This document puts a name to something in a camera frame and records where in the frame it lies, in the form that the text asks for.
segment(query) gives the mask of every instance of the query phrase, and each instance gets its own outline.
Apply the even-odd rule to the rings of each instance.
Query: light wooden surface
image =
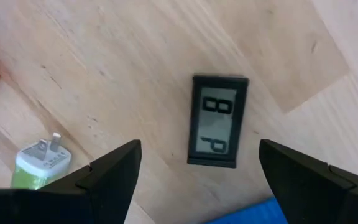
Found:
[[[0,0],[0,187],[58,131],[71,170],[131,139],[126,223],[198,223],[271,196],[270,138],[358,174],[358,1]],[[186,164],[191,76],[251,80],[237,169]]]

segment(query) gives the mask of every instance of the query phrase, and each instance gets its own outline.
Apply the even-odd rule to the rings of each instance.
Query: black display frame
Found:
[[[236,157],[244,115],[249,79],[239,75],[215,75],[197,73],[193,76],[193,93],[191,99],[190,137],[188,143],[188,164],[236,168]],[[202,88],[225,88],[236,90],[232,127],[227,154],[197,152],[197,134],[200,115]]]

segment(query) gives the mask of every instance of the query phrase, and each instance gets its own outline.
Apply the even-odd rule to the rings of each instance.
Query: number 8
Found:
[[[214,103],[215,106],[208,106],[208,102]],[[227,105],[227,108],[222,109],[220,105]],[[220,100],[206,96],[203,97],[203,110],[223,114],[231,114],[231,111],[233,110],[233,102],[229,100]]]

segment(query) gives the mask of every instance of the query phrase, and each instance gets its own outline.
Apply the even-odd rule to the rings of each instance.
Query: digital digit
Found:
[[[233,102],[231,102],[230,100],[220,100],[206,96],[203,97],[203,110],[223,114],[231,114],[233,110]]]
[[[218,100],[213,97],[204,97],[203,98],[203,110],[216,112],[216,106],[218,105]]]
[[[201,140],[203,140],[204,142],[209,142],[210,147],[214,152],[218,152],[218,153],[226,152],[227,143],[225,141],[218,140],[218,139],[211,139],[207,137],[201,137]],[[220,144],[222,145],[222,147],[216,147],[215,144]]]

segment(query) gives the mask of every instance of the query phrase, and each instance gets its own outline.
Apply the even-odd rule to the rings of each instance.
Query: wooden floor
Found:
[[[126,223],[268,198],[262,138],[358,174],[358,1],[0,0],[0,72],[0,187],[54,131],[71,170],[141,139]],[[195,72],[251,80],[236,169],[186,163]]]

